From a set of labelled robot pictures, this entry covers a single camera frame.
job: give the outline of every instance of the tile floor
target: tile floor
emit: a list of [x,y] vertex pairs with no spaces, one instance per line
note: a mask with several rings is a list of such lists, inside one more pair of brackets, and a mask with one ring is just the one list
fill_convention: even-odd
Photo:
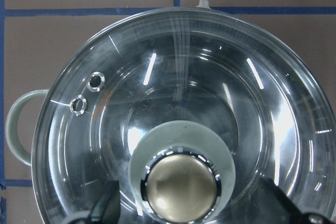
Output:
[[[22,94],[51,86],[76,50],[92,35],[125,16],[34,16],[29,10],[119,7],[168,7],[181,2],[195,6],[198,0],[2,0],[12,12],[4,19],[4,115]],[[211,6],[306,6],[335,7],[336,0],[209,0]],[[323,87],[336,111],[336,12],[331,15],[238,15],[255,23],[287,43],[307,64]],[[20,118],[19,136],[29,150],[40,101],[32,102]],[[31,180],[30,168],[20,163],[4,144],[5,178]],[[7,186],[0,191],[6,198],[7,224],[40,224],[34,193],[31,187]]]

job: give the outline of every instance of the lid knob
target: lid knob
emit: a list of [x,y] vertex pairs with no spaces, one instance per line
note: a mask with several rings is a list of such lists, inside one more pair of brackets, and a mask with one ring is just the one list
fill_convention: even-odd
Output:
[[216,181],[200,159],[175,154],[151,169],[146,196],[152,209],[169,222],[190,222],[206,216],[216,196]]

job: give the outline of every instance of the glass lid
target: glass lid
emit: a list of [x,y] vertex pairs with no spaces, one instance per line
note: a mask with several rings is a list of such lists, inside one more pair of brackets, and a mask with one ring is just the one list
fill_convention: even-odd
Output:
[[[166,8],[105,28],[60,74],[35,132],[33,182],[45,223],[90,209],[108,179],[122,224],[257,221],[269,208],[260,176],[331,217],[335,156],[332,111],[294,52],[224,13]],[[200,167],[188,177],[210,194],[192,193],[199,216],[170,217],[158,200],[161,176],[181,174],[170,161]]]

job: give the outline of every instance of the green handle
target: green handle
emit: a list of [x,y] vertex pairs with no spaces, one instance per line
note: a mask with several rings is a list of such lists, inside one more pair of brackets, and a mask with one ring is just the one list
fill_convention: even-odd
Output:
[[14,102],[7,116],[5,132],[9,149],[18,160],[20,160],[22,163],[28,166],[32,165],[31,162],[32,157],[31,154],[22,147],[21,142],[19,140],[17,134],[18,119],[23,107],[29,101],[37,97],[45,97],[47,93],[48,93],[47,89],[41,89],[24,94]]

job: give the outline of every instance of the metal knob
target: metal knob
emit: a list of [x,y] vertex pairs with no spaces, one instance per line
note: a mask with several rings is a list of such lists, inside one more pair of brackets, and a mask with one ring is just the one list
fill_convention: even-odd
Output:
[[217,187],[209,167],[194,156],[170,155],[151,169],[146,196],[156,212],[168,222],[190,222],[212,209]]

